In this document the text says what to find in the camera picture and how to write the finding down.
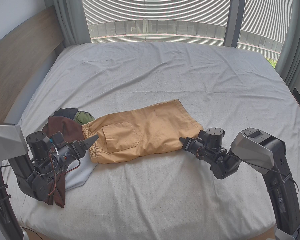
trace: bed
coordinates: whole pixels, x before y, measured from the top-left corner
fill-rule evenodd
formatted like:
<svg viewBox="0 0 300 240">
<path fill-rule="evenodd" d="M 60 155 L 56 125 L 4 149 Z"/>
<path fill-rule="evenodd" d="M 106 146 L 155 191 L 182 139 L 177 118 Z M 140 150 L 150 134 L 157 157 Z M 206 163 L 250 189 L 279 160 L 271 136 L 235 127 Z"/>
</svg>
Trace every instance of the bed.
<svg viewBox="0 0 300 240">
<path fill-rule="evenodd" d="M 70 46 L 19 124 L 27 136 L 59 108 L 98 118 L 172 99 L 205 129 L 223 128 L 225 148 L 248 127 L 284 140 L 300 189 L 300 107 L 252 51 L 180 42 Z M 97 164 L 84 185 L 66 191 L 63 209 L 23 194 L 12 170 L 3 176 L 20 225 L 52 239 L 248 239 L 275 224 L 260 173 L 242 163 L 218 180 L 208 164 L 182 150 Z"/>
</svg>

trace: wooden floor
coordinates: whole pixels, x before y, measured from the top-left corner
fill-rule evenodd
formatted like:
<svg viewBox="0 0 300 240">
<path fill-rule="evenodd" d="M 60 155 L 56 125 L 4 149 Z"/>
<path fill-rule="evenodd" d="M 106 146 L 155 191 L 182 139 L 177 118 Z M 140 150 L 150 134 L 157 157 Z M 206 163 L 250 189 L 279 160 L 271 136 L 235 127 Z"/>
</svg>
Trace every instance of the wooden floor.
<svg viewBox="0 0 300 240">
<path fill-rule="evenodd" d="M 25 230 L 27 231 L 30 240 L 52 240 L 43 234 L 35 233 L 26 228 L 25 228 Z M 263 234 L 261 234 L 259 236 L 250 238 L 249 240 L 266 240 L 268 238 L 276 239 L 273 228 L 267 230 L 266 232 L 264 232 Z"/>
</svg>

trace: wooden bed frame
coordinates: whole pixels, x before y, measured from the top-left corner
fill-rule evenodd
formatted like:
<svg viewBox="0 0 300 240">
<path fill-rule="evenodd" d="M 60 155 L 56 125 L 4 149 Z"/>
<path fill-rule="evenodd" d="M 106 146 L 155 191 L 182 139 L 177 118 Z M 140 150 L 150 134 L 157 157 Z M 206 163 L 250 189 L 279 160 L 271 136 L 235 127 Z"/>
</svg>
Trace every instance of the wooden bed frame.
<svg viewBox="0 0 300 240">
<path fill-rule="evenodd" d="M 53 6 L 29 18 L 0 40 L 0 122 L 6 118 L 18 94 L 47 57 L 60 53 L 63 35 Z M 40 239 L 27 230 L 30 239 Z M 50 240 L 39 233 L 42 239 Z M 250 240 L 275 238 L 271 228 Z"/>
</svg>

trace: green cloth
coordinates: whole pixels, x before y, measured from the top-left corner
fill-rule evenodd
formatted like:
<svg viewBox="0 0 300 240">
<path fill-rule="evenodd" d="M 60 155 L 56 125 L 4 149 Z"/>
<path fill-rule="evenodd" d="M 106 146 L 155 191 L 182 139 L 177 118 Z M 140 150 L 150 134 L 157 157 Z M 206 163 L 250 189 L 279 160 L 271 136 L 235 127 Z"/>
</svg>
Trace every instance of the green cloth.
<svg viewBox="0 0 300 240">
<path fill-rule="evenodd" d="M 74 116 L 73 120 L 80 125 L 85 125 L 88 122 L 93 121 L 94 117 L 88 112 L 78 111 Z"/>
</svg>

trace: gray curtain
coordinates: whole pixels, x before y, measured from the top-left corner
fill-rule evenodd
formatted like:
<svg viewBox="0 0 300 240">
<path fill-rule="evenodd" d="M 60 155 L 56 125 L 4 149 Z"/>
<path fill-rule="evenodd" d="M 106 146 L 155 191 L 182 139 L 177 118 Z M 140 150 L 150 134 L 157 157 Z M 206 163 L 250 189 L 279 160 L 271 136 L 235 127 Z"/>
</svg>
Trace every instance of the gray curtain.
<svg viewBox="0 0 300 240">
<path fill-rule="evenodd" d="M 64 46 L 91 43 L 82 0 L 44 0 L 54 6 L 64 36 Z"/>
<path fill-rule="evenodd" d="M 293 0 L 290 25 L 275 69 L 292 91 L 300 71 L 300 0 Z"/>
</svg>

